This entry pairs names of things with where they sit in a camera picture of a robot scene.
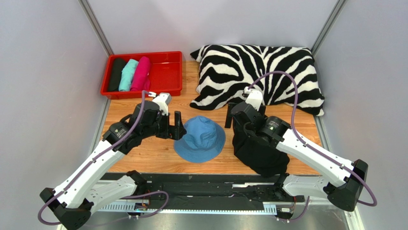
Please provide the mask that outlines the blue bucket hat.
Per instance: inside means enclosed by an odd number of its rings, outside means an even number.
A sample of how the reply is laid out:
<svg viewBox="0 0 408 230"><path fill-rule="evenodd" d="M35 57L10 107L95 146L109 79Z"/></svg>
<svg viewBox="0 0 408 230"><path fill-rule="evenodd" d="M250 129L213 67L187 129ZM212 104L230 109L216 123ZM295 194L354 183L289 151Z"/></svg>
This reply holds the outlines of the blue bucket hat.
<svg viewBox="0 0 408 230"><path fill-rule="evenodd" d="M218 156L226 142L223 128L205 116L189 119L184 127L187 133L174 142L175 152L184 160L204 163Z"/></svg>

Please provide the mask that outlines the rolled black shirt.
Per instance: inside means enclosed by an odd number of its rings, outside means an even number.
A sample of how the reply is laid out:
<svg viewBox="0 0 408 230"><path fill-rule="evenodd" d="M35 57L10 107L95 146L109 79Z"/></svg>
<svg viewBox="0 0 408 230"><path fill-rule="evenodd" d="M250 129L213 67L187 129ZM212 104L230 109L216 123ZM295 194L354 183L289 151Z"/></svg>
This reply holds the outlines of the rolled black shirt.
<svg viewBox="0 0 408 230"><path fill-rule="evenodd" d="M126 66L127 62L122 58L116 58L113 61L110 80L108 84L108 92L119 91L119 85L122 78L122 70Z"/></svg>

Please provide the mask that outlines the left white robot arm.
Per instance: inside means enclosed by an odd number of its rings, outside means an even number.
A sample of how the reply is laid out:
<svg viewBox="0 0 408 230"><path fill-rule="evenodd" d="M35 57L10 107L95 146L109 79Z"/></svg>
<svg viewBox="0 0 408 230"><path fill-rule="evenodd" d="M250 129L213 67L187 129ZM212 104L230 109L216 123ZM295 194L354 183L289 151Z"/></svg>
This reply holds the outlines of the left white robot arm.
<svg viewBox="0 0 408 230"><path fill-rule="evenodd" d="M112 124L102 140L86 161L56 188L45 188L40 197L44 205L37 218L45 224L42 212L49 208L68 230L81 228L97 210L122 198L144 198L147 181L133 170L120 179L94 189L94 185L116 162L139 146L149 137L179 140L187 133L182 124L181 113L174 113L174 125L170 125L170 114L166 103L143 101L135 107L133 114Z"/></svg>

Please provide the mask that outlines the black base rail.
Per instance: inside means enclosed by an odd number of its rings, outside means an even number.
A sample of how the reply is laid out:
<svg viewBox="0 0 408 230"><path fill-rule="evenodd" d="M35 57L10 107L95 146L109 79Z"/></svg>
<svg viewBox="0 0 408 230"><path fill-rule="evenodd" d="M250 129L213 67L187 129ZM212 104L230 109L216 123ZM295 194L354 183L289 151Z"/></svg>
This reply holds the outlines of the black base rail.
<svg viewBox="0 0 408 230"><path fill-rule="evenodd" d="M292 197L280 186L282 176L263 178L251 174L170 174L144 173L147 184L142 193L165 191L145 198L117 200L104 212L152 213L162 205L162 213L276 215L291 213L306 202Z"/></svg>

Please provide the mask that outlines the rolled teal shirt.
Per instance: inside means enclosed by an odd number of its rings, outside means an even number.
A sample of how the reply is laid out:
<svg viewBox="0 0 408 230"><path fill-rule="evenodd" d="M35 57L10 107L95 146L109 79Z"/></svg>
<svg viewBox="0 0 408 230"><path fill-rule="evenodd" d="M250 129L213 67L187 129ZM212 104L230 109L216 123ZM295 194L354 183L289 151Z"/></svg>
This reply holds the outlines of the rolled teal shirt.
<svg viewBox="0 0 408 230"><path fill-rule="evenodd" d="M120 92L130 91L138 63L139 62L137 60L129 59L125 67L122 69L121 80L118 88Z"/></svg>

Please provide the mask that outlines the red plastic bin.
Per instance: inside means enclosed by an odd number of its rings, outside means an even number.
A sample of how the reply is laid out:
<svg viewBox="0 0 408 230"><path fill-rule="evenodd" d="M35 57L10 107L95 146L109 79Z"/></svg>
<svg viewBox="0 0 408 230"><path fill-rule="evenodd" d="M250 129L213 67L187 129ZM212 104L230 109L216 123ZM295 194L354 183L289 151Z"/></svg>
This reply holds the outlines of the red plastic bin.
<svg viewBox="0 0 408 230"><path fill-rule="evenodd" d="M157 94L167 92L172 96L179 96L183 86L183 55L181 51L110 55L102 79L101 95L110 100L140 98L141 91L109 92L108 85L111 79L113 62L116 59L121 58L128 61L129 59L140 60L142 57L149 58L152 64L149 72L150 91Z"/></svg>

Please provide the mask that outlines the zebra print pillow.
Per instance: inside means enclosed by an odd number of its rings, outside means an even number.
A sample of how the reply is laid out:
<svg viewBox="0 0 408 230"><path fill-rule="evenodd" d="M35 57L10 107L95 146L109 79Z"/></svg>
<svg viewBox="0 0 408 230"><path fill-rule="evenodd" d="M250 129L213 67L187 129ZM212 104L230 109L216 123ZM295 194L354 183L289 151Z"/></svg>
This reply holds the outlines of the zebra print pillow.
<svg viewBox="0 0 408 230"><path fill-rule="evenodd" d="M192 108L209 111L240 103L250 85L262 93L263 105L292 106L296 86L297 108L324 115L325 97L318 85L315 59L307 47L205 45L190 55L199 63L198 96L190 102ZM290 74L296 85L277 71Z"/></svg>

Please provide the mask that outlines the black t shirt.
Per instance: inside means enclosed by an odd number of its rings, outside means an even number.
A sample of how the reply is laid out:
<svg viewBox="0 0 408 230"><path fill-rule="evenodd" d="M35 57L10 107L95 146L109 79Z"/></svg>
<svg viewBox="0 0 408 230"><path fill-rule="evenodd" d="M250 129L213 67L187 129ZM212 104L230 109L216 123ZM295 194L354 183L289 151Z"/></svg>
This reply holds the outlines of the black t shirt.
<svg viewBox="0 0 408 230"><path fill-rule="evenodd" d="M286 153L262 146L251 140L242 126L233 123L232 145L234 155L246 166L264 178L286 173L290 159Z"/></svg>

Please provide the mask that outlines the rolled pink shirt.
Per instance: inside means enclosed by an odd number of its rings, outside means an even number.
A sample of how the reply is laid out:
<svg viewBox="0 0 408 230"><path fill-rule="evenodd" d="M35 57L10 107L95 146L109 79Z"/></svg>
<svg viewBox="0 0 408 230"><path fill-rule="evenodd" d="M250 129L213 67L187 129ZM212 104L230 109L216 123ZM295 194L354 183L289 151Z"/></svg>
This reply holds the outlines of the rolled pink shirt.
<svg viewBox="0 0 408 230"><path fill-rule="evenodd" d="M149 79L149 73L151 70L151 62L148 57L142 57L135 69L133 81L130 87L130 91L142 91L149 90L151 82Z"/></svg>

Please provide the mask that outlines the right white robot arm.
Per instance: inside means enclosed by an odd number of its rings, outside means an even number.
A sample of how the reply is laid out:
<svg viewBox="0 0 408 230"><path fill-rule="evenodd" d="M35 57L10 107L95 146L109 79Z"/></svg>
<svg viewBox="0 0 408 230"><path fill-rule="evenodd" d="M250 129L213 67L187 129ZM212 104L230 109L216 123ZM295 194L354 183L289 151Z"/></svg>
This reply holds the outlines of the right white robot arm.
<svg viewBox="0 0 408 230"><path fill-rule="evenodd" d="M230 103L226 127L233 128L234 155L262 177L279 175L277 190L289 196L326 198L334 206L354 211L366 180L368 165L336 156L295 133L276 116L266 116L265 107ZM319 177L287 173L293 156L320 173Z"/></svg>

